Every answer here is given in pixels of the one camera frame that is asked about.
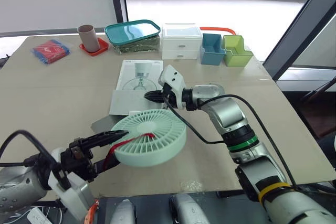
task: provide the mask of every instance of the blue desk organizer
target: blue desk organizer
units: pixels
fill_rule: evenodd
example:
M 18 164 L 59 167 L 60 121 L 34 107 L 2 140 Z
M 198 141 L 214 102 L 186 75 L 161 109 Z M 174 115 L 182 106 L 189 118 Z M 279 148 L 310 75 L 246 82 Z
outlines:
M 225 49 L 221 45 L 222 37 L 220 34 L 203 34 L 201 64 L 216 66 L 221 64 L 225 56 Z

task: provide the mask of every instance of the white drawer organizer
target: white drawer organizer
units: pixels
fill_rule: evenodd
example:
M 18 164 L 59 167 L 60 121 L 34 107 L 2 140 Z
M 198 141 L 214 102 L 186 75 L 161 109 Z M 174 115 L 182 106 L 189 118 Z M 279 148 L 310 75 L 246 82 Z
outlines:
M 195 23 L 162 25 L 162 59 L 197 59 L 202 46 L 202 33 Z

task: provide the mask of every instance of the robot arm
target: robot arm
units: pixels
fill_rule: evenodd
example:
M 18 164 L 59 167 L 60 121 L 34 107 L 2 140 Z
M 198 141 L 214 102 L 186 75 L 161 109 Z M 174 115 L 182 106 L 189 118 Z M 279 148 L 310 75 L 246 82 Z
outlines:
M 119 164 L 115 157 L 107 162 L 106 167 L 103 167 L 104 160 L 92 163 L 91 149 L 111 144 L 126 134 L 127 131 L 102 132 L 76 139 L 67 149 L 53 150 L 51 155 L 60 167 L 60 178 L 52 171 L 53 166 L 42 153 L 25 159 L 27 167 L 3 168 L 0 171 L 0 214 L 30 206 L 52 189 L 60 198 L 60 203 L 78 221 L 83 221 L 87 210 L 95 202 L 87 181 L 93 181 L 100 173 Z
M 232 98 L 221 98 L 202 105 L 208 99 L 224 94 L 221 86 L 209 84 L 187 89 L 183 77 L 172 66 L 162 72 L 162 92 L 151 91 L 151 101 L 168 101 L 173 107 L 205 111 L 222 136 L 238 180 L 252 201 L 259 201 L 274 223 L 334 223 L 335 217 L 308 196 L 296 191 L 259 141 L 246 117 Z

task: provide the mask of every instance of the yellow band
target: yellow band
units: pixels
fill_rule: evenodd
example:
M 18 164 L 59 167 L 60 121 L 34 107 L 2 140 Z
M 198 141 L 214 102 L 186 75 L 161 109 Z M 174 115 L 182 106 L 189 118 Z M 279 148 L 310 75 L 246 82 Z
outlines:
M 261 192 L 259 193 L 259 196 L 258 196 L 258 199 L 259 199 L 259 202 L 262 204 L 262 199 L 264 197 L 264 195 L 266 193 L 268 193 L 269 191 L 272 191 L 276 188 L 279 188 L 279 187 L 290 187 L 290 185 L 288 185 L 287 183 L 284 183 L 284 182 L 278 182 L 278 183 L 275 183 L 275 184 L 272 184 L 268 187 L 265 187 L 263 190 L 261 190 Z

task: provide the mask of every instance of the table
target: table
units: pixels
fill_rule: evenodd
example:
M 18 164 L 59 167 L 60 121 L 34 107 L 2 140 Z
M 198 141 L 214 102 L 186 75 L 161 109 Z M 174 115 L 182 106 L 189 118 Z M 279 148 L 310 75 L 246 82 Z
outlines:
M 79 36 L 58 36 L 73 45 L 67 57 L 45 66 L 30 49 L 50 37 L 28 37 L 0 70 L 0 142 L 11 132 L 26 129 L 48 149 L 67 147 L 77 137 L 93 135 L 92 122 L 108 115 L 123 59 L 157 60 L 157 52 L 117 55 L 112 48 L 88 56 L 78 48 Z M 335 171 L 303 122 L 267 71 L 254 57 L 245 68 L 205 66 L 199 60 L 165 60 L 185 78 L 187 86 L 221 84 L 226 93 L 241 95 L 255 108 L 273 136 L 297 183 L 335 179 Z M 251 127 L 280 164 L 262 129 L 238 102 Z M 221 140 L 206 113 L 181 114 L 209 141 Z M 93 149 L 94 160 L 109 147 Z M 37 153 L 22 137 L 11 142 L 2 162 L 21 162 Z M 170 161 L 149 168 L 124 165 L 100 174 L 90 188 L 96 197 L 148 195 L 241 189 L 225 145 L 206 145 L 188 129 L 183 150 Z M 44 200 L 55 199 L 50 191 Z

